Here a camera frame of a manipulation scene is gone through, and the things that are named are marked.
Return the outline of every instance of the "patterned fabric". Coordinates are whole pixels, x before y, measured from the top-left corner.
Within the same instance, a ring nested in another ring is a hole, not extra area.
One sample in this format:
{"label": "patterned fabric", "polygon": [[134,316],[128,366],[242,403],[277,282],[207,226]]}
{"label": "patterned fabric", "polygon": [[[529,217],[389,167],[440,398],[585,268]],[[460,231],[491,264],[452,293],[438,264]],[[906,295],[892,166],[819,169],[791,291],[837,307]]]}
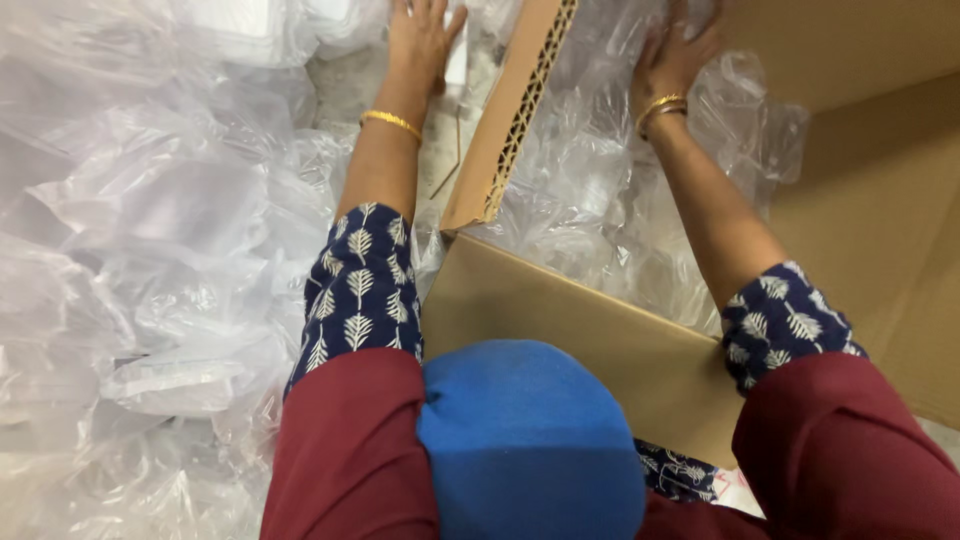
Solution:
{"label": "patterned fabric", "polygon": [[634,446],[650,489],[680,503],[717,500],[713,489],[717,468],[713,465],[638,439]]}
{"label": "patterned fabric", "polygon": [[721,313],[727,369],[746,396],[768,372],[816,353],[867,354],[843,313],[827,304],[792,260],[745,286]]}
{"label": "patterned fabric", "polygon": [[[792,260],[745,286],[721,315],[727,369],[743,396],[765,374],[794,358],[816,353],[867,356],[852,340],[843,313],[830,308]],[[640,440],[635,444],[647,487],[674,501],[716,501],[715,467]]]}
{"label": "patterned fabric", "polygon": [[300,361],[284,395],[343,353],[393,347],[422,362],[410,227],[395,210],[366,203],[344,215],[310,271],[304,299]]}
{"label": "patterned fabric", "polygon": [[[410,253],[410,228],[393,209],[367,203],[337,222],[304,291],[300,361],[286,393],[343,353],[394,347],[422,362]],[[828,306],[793,261],[744,287],[722,316],[727,367],[744,395],[765,373],[793,358],[817,352],[866,356],[852,341],[850,323]],[[640,440],[635,447],[647,486],[657,493],[681,502],[716,500],[715,467]]]}

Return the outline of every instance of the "hand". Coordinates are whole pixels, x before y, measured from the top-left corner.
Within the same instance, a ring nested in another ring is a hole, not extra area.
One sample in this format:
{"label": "hand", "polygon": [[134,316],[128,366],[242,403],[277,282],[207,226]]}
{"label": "hand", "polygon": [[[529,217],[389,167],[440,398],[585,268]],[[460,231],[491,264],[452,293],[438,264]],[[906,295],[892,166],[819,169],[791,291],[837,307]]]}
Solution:
{"label": "hand", "polygon": [[704,31],[687,41],[687,0],[672,0],[666,31],[651,28],[634,69],[630,88],[634,118],[644,114],[654,101],[678,94],[685,97],[700,69],[723,48],[718,22],[724,0],[716,0],[713,16]]}
{"label": "hand", "polygon": [[390,73],[401,78],[404,86],[429,96],[443,90],[446,58],[450,44],[467,21],[467,8],[461,6],[444,29],[447,0],[394,0],[394,18],[390,23]]}

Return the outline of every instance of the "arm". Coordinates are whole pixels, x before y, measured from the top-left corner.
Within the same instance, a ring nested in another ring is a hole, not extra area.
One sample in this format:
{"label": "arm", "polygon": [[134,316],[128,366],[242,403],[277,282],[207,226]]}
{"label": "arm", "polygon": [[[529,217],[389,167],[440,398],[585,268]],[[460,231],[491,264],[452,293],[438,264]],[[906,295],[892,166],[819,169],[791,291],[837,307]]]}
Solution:
{"label": "arm", "polygon": [[[408,15],[406,0],[394,0],[390,63],[373,109],[398,116],[421,132],[430,93],[441,80],[450,44],[464,27],[467,9],[458,9],[444,30],[446,0],[432,5],[413,0],[412,4]],[[403,128],[383,120],[366,122],[357,138],[336,219],[362,203],[380,203],[413,223],[419,148],[416,137]]]}
{"label": "arm", "polygon": [[[685,1],[671,28],[685,26]],[[712,24],[684,41],[647,41],[636,110],[685,95],[719,49]],[[948,538],[960,530],[960,477],[852,341],[850,323],[686,129],[666,113],[647,124],[714,301],[727,366],[747,396],[733,450],[772,535]]]}
{"label": "arm", "polygon": [[[422,81],[432,85],[445,59],[444,8],[440,0],[427,12],[416,0],[408,14],[396,2],[390,74],[374,106],[417,128],[429,92]],[[263,539],[438,535],[416,432],[425,399],[410,266],[417,150],[414,136],[381,120],[359,137],[337,224],[304,290],[300,360],[286,388]]]}
{"label": "arm", "polygon": [[[721,49],[723,2],[705,30],[684,40],[686,0],[671,4],[668,31],[652,30],[634,73],[633,110],[643,114],[662,96],[686,96],[707,61]],[[679,114],[654,115],[647,134],[666,173],[697,265],[717,307],[786,252],[740,191],[686,129]]]}

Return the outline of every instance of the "wrist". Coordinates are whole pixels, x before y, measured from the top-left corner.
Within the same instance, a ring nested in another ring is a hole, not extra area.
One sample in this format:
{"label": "wrist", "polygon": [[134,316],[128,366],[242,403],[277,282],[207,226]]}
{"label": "wrist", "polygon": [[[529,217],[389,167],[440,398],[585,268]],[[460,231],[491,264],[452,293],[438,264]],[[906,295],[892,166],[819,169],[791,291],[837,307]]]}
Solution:
{"label": "wrist", "polygon": [[685,133],[686,116],[678,112],[654,114],[647,122],[647,139],[650,142]]}
{"label": "wrist", "polygon": [[373,102],[373,108],[399,116],[421,130],[429,102],[430,88],[411,84],[409,76],[405,77],[391,69]]}

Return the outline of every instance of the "cardboard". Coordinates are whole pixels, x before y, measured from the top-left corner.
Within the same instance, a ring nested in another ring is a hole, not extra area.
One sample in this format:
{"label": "cardboard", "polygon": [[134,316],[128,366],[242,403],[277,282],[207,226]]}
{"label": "cardboard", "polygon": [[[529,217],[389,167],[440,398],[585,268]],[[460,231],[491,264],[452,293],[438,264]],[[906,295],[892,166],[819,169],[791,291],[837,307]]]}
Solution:
{"label": "cardboard", "polygon": [[[443,229],[495,215],[575,8],[526,2]],[[775,195],[774,231],[913,411],[960,429],[958,20],[953,0],[741,0],[729,34],[759,54],[773,95],[815,113],[803,176]],[[732,463],[741,402],[711,337],[468,234],[453,242],[422,323],[428,358],[490,338],[552,343],[608,386],[636,436]]]}
{"label": "cardboard", "polygon": [[460,234],[421,318],[426,357],[491,338],[537,339],[607,385],[634,433],[732,466],[742,400],[711,337]]}

